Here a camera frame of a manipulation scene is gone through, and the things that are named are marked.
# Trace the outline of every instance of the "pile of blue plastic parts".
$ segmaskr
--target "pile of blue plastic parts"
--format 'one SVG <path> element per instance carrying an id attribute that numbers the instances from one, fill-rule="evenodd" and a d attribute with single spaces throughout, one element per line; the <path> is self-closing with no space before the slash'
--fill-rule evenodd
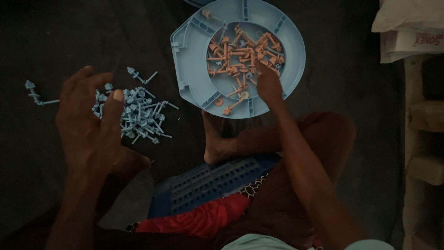
<path id="1" fill-rule="evenodd" d="M 133 76 L 133 78 L 139 79 L 142 84 L 145 85 L 149 83 L 157 74 L 157 72 L 155 72 L 148 80 L 144 81 L 139 76 L 139 72 L 137 72 L 135 69 L 127 67 L 127 70 L 128 73 Z M 34 91 L 34 88 L 36 87 L 34 83 L 27 80 L 25 86 L 31 91 L 31 94 L 29 94 L 29 96 L 34 98 L 34 102 L 37 105 L 59 102 L 59 100 L 45 102 L 40 101 L 38 99 L 40 95 L 36 94 Z M 113 89 L 112 84 L 105 84 L 105 89 L 107 93 L 111 93 Z M 132 144 L 134 144 L 140 137 L 149 138 L 154 144 L 159 143 L 159 139 L 155 137 L 156 135 L 172 138 L 172 136 L 164 134 L 161 126 L 163 121 L 165 120 L 165 115 L 161 114 L 160 112 L 163 108 L 166 107 L 166 105 L 170 105 L 175 109 L 179 109 L 177 106 L 169 103 L 168 101 L 153 103 L 153 100 L 151 98 L 146 98 L 146 95 L 149 95 L 153 98 L 155 98 L 155 96 L 144 87 L 136 87 L 132 90 L 125 89 L 123 91 L 123 94 L 125 98 L 125 106 L 121 117 L 122 123 L 120 124 L 120 126 L 122 127 L 121 137 L 126 135 L 129 138 L 135 138 Z M 96 90 L 96 102 L 92 108 L 92 111 L 100 119 L 102 119 L 103 105 L 107 98 L 107 95 L 105 95 L 104 93 L 100 93 L 98 89 Z"/>

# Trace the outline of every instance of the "light blue shirt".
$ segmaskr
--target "light blue shirt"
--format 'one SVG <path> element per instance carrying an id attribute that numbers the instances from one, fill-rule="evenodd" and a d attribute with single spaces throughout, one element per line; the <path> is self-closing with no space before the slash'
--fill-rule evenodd
<path id="1" fill-rule="evenodd" d="M 274 237 L 260 234 L 246 234 L 239 239 L 231 242 L 222 248 L 222 250 L 297 250 L 296 248 L 278 240 Z M 362 240 L 349 245 L 344 250 L 394 250 L 394 248 L 378 240 Z"/>

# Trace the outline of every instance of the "hand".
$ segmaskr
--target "hand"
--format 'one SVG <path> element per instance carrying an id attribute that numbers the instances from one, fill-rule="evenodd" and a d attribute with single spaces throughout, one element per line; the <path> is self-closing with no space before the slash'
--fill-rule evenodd
<path id="1" fill-rule="evenodd" d="M 87 66 L 63 83 L 55 123 L 65 151 L 68 178 L 90 183 L 104 180 L 111 170 L 120 147 L 123 91 L 109 95 L 102 120 L 91 109 L 95 90 L 112 78 L 112 73 L 94 75 L 93 67 Z"/>
<path id="2" fill-rule="evenodd" d="M 261 72 L 258 78 L 258 94 L 259 97 L 267 104 L 273 112 L 284 106 L 282 99 L 282 86 L 278 75 L 267 66 L 260 62 L 256 62 Z"/>

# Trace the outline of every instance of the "fingernail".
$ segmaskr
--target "fingernail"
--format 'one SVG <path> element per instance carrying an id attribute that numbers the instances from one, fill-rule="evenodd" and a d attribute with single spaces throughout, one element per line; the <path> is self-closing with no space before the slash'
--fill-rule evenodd
<path id="1" fill-rule="evenodd" d="M 112 98 L 114 100 L 118 100 L 118 101 L 123 102 L 123 91 L 121 89 L 115 90 Z"/>

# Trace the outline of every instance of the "red cloth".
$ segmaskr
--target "red cloth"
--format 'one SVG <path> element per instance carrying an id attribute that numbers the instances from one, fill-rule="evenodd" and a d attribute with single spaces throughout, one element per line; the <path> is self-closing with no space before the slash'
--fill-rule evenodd
<path id="1" fill-rule="evenodd" d="M 140 222 L 136 232 L 181 233 L 205 239 L 242 216 L 251 200 L 240 193 L 207 202 L 182 214 Z"/>

